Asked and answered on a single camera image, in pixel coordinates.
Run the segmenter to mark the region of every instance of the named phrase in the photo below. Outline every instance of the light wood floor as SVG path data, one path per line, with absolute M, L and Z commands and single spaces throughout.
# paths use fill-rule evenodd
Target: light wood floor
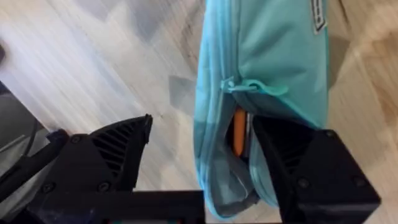
M 0 0 L 7 51 L 0 80 L 49 130 L 88 133 L 152 114 L 138 189 L 197 189 L 192 113 L 203 2 Z M 382 197 L 368 223 L 395 223 L 398 1 L 343 5 L 329 3 L 329 127 Z M 278 220 L 276 209 L 260 203 L 235 222 Z

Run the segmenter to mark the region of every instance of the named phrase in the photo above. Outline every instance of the black plastic part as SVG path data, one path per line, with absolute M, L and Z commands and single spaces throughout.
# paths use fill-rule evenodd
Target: black plastic part
M 68 141 L 68 134 L 59 130 L 49 136 L 50 143 L 32 157 L 22 156 L 0 177 L 0 202 L 5 200 L 31 177 L 53 161 Z
M 105 220 L 163 220 L 202 224 L 205 223 L 204 207 L 202 191 L 123 191 L 54 192 L 42 197 L 42 200 L 33 201 L 28 209 L 48 224 L 100 224 Z
M 381 199 L 332 130 L 255 117 L 284 223 L 363 223 Z

